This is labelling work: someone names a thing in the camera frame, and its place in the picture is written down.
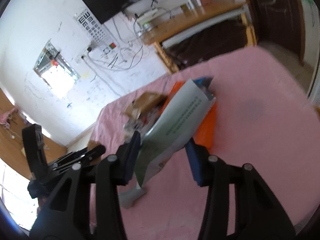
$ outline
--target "wall socket panel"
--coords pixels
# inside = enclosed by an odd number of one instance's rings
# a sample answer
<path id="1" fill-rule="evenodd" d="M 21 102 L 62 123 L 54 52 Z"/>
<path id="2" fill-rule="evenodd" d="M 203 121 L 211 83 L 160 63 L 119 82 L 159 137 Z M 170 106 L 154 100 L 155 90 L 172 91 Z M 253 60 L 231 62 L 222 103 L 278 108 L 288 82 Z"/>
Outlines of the wall socket panel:
<path id="1" fill-rule="evenodd" d="M 84 49 L 78 54 L 78 56 L 75 57 L 74 61 L 77 64 L 80 64 L 82 62 L 82 56 L 86 57 L 88 54 L 88 48 L 91 47 L 92 50 L 94 50 L 96 48 L 96 45 L 94 44 L 94 42 L 91 42 L 90 44 L 88 44 L 87 46 L 84 47 Z"/>

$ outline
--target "pink cloth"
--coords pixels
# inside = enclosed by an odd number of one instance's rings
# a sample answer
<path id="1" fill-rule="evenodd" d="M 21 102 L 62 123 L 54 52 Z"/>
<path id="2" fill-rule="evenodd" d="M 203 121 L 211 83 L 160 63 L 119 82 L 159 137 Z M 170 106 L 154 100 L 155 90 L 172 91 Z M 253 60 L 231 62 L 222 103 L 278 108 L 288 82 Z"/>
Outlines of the pink cloth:
<path id="1" fill-rule="evenodd" d="M 168 93 L 176 81 L 202 76 L 214 76 L 210 88 L 218 100 L 212 153 L 228 164 L 252 163 L 298 223 L 320 203 L 320 123 L 294 78 L 259 47 L 163 76 L 114 101 L 101 111 L 91 139 L 106 146 L 105 155 L 114 154 L 127 121 L 121 112 L 132 100 L 145 91 Z M 148 182 L 147 193 L 121 210 L 128 239 L 197 239 L 206 197 L 207 188 L 196 185 L 180 150 Z M 233 202 L 230 210 L 233 225 Z"/>
<path id="2" fill-rule="evenodd" d="M 10 124 L 8 123 L 8 119 L 10 118 L 10 116 L 17 112 L 18 109 L 16 107 L 12 108 L 10 111 L 7 111 L 5 113 L 3 113 L 2 115 L 0 115 L 0 124 L 4 125 L 6 129 L 10 128 Z"/>

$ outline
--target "dark fabric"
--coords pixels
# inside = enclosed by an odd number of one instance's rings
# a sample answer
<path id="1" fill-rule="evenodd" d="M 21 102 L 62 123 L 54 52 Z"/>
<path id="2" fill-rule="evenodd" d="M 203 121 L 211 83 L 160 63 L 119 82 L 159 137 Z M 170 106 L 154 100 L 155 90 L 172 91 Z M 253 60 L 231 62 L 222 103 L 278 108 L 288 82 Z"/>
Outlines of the dark fabric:
<path id="1" fill-rule="evenodd" d="M 213 25 L 166 49 L 180 69 L 209 60 L 220 54 L 243 48 L 247 44 L 246 27 L 238 21 Z"/>
<path id="2" fill-rule="evenodd" d="M 308 224 L 301 230 L 295 240 L 319 240 L 320 239 L 320 206 L 313 214 Z"/>
<path id="3" fill-rule="evenodd" d="M 13 220 L 0 198 L 0 239 L 1 240 L 30 240 Z"/>

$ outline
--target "white wall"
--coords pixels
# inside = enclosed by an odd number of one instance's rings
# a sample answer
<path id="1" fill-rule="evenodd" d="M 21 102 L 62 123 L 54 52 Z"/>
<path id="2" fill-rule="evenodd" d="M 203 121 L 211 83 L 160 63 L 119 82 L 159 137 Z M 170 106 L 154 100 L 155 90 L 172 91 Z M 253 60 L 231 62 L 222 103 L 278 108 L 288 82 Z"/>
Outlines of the white wall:
<path id="1" fill-rule="evenodd" d="M 0 19 L 0 82 L 32 119 L 41 124 L 52 138 L 68 144 L 95 122 L 100 110 L 117 96 L 94 73 L 74 58 L 90 42 L 73 16 L 83 8 L 82 0 L 11 0 Z M 124 39 L 133 38 L 132 24 L 116 17 Z M 115 36 L 111 21 L 106 25 Z M 33 71 L 41 50 L 49 39 L 62 56 L 81 75 L 67 96 L 59 100 Z M 139 44 L 133 47 L 139 50 Z M 165 74 L 162 62 L 150 47 L 139 65 L 127 72 L 101 75 L 121 95 Z"/>

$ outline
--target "wooden door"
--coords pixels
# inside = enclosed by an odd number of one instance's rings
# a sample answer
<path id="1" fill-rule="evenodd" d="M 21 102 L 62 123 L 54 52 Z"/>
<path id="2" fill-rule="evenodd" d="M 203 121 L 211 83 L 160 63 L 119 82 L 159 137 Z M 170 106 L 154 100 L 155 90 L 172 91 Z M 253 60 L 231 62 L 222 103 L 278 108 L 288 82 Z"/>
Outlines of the wooden door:
<path id="1" fill-rule="evenodd" d="M 260 40 L 304 55 L 304 20 L 300 0 L 250 0 Z"/>

